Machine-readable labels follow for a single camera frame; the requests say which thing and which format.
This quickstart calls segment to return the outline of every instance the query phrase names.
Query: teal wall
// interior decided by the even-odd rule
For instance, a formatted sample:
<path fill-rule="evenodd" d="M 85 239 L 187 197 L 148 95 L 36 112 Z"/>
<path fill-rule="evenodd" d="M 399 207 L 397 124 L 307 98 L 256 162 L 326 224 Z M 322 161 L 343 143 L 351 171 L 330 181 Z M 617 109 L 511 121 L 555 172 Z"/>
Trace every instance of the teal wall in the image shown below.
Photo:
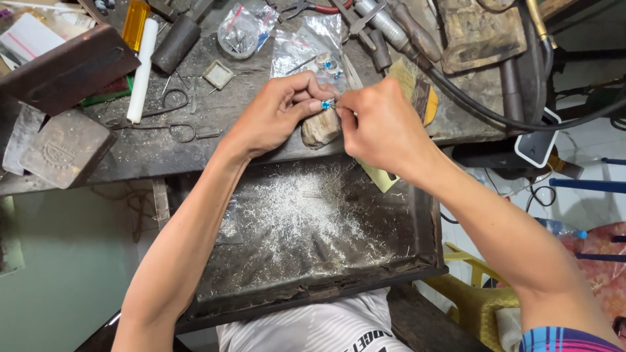
<path fill-rule="evenodd" d="M 120 308 L 130 283 L 120 203 L 89 189 L 13 200 L 24 268 L 0 276 L 0 351 L 71 352 Z"/>

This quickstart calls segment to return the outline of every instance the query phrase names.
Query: wooden handle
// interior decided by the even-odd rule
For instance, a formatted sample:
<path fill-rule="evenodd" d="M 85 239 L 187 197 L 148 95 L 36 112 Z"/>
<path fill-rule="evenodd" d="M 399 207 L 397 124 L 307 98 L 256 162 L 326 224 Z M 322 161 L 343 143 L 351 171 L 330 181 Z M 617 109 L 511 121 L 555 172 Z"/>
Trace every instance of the wooden handle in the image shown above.
<path fill-rule="evenodd" d="M 441 60 L 441 50 L 439 50 L 437 42 L 424 27 L 415 21 L 411 13 L 409 13 L 409 8 L 406 7 L 406 4 L 400 0 L 394 0 L 389 2 L 389 7 L 391 8 L 391 15 L 407 31 L 413 45 L 417 46 L 430 61 L 434 63 L 439 62 Z"/>
<path fill-rule="evenodd" d="M 335 109 L 327 109 L 302 123 L 302 142 L 311 149 L 320 149 L 341 133 L 341 119 Z"/>

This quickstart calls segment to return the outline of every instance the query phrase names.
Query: plastic bottle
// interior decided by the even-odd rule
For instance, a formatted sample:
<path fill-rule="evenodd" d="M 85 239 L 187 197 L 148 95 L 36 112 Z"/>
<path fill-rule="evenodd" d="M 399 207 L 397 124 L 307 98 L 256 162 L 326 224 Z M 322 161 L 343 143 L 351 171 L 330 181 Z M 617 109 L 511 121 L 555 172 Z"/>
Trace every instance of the plastic bottle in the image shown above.
<path fill-rule="evenodd" d="M 563 237 L 574 237 L 579 239 L 586 239 L 587 232 L 577 229 L 574 225 L 570 225 L 566 222 L 544 219 L 542 217 L 535 217 L 541 225 L 543 225 L 548 231 L 552 232 L 558 239 Z"/>

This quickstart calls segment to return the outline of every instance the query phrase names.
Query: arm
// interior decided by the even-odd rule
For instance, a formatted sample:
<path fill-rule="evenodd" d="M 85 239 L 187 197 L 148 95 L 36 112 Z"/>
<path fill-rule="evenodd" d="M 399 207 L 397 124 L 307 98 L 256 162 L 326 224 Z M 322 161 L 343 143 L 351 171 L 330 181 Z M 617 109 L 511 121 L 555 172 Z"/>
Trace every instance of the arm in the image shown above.
<path fill-rule="evenodd" d="M 619 346 L 572 256 L 532 217 L 448 159 L 394 79 L 345 93 L 337 111 L 348 154 L 424 189 L 456 217 L 487 263 L 517 293 L 524 332 L 561 326 Z"/>
<path fill-rule="evenodd" d="M 261 89 L 139 265 L 122 304 L 113 352 L 172 350 L 174 325 L 191 302 L 244 169 L 283 144 L 335 92 L 319 86 L 310 71 L 270 80 Z"/>

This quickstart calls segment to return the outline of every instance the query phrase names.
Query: hand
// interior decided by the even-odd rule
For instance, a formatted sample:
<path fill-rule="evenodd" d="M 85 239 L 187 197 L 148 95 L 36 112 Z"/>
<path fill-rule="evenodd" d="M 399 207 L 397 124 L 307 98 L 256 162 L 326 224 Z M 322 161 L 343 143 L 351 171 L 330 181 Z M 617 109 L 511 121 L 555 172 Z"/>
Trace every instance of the hand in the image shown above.
<path fill-rule="evenodd" d="M 336 107 L 346 153 L 368 165 L 408 179 L 416 165 L 424 170 L 444 156 L 393 78 L 345 92 Z"/>
<path fill-rule="evenodd" d="M 272 78 L 239 116 L 224 141 L 244 147 L 250 158 L 258 157 L 283 144 L 300 120 L 322 111 L 322 100 L 339 97 L 330 83 L 320 85 L 312 71 Z"/>

